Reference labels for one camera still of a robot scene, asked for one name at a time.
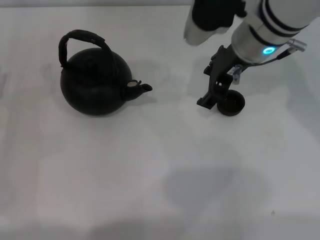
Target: cable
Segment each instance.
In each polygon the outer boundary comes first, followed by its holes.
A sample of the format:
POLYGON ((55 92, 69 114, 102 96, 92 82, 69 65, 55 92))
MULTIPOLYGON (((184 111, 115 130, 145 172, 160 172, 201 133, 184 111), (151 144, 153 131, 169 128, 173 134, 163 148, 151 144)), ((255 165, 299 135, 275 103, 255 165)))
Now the cable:
POLYGON ((249 68, 250 67, 257 67, 257 66, 263 66, 263 65, 266 65, 266 64, 270 64, 270 63, 273 63, 277 60, 281 60, 281 59, 284 59, 288 56, 290 56, 291 54, 293 54, 295 51, 293 51, 293 48, 290 47, 288 48, 287 50, 285 50, 284 52, 280 53, 278 56, 276 56, 276 58, 274 59, 271 59, 269 61, 265 61, 265 62, 262 62, 262 63, 256 63, 256 64, 251 64, 249 65, 249 68))
POLYGON ((273 63, 273 62, 275 62, 275 61, 277 61, 277 60, 278 60, 277 58, 274 58, 274 59, 271 59, 271 60, 269 60, 269 61, 265 61, 265 62, 262 62, 262 63, 251 64, 251 65, 249 66, 249 68, 250 68, 250 67, 263 66, 263 65, 266 65, 266 64, 273 63))

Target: kettle handle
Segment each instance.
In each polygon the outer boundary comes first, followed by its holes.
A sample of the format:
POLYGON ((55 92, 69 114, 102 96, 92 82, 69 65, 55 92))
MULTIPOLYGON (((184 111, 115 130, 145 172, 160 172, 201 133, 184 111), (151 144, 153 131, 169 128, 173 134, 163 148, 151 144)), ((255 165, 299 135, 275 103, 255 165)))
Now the kettle handle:
POLYGON ((59 42, 59 61, 61 63, 61 67, 63 68, 68 67, 67 42, 69 39, 76 39, 79 41, 92 43, 100 47, 105 53, 105 56, 107 57, 107 59, 111 60, 112 62, 112 75, 116 76, 118 74, 118 68, 117 68, 114 54, 109 48, 109 46, 105 43, 105 40, 102 37, 98 36, 97 34, 89 31, 85 31, 85 30, 73 30, 61 38, 59 42))

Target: kettle body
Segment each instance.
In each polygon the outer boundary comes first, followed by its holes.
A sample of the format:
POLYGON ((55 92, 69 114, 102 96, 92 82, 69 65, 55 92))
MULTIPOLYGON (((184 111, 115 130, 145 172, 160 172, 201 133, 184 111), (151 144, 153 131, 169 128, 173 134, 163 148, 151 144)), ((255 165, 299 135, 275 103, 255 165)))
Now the kettle body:
POLYGON ((59 60, 63 70, 60 86, 66 101, 77 111, 93 116, 110 114, 126 101, 149 92, 152 87, 132 79, 126 61, 94 33, 74 30, 59 44, 59 60), (67 61, 69 38, 91 42, 100 48, 89 48, 73 55, 67 61))

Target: kettle spout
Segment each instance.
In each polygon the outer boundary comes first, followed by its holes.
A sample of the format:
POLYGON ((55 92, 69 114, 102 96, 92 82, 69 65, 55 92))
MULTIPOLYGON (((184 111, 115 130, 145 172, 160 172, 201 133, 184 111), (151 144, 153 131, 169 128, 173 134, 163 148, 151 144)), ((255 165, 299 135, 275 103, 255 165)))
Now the kettle spout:
POLYGON ((152 91, 152 86, 149 84, 141 84, 141 81, 132 80, 124 88, 122 98, 125 101, 131 101, 150 91, 152 91))

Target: kettle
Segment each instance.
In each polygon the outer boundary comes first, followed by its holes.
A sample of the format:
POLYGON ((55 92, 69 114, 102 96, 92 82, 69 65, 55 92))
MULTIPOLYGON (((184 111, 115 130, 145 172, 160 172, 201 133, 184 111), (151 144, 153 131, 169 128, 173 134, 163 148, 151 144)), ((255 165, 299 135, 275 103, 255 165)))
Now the kettle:
POLYGON ((148 84, 133 80, 128 64, 112 52, 105 40, 89 31, 73 30, 59 43, 63 68, 60 87, 65 100, 77 111, 93 116, 110 114, 126 101, 152 91, 148 84), (67 42, 76 39, 100 48, 89 48, 67 61, 67 42))

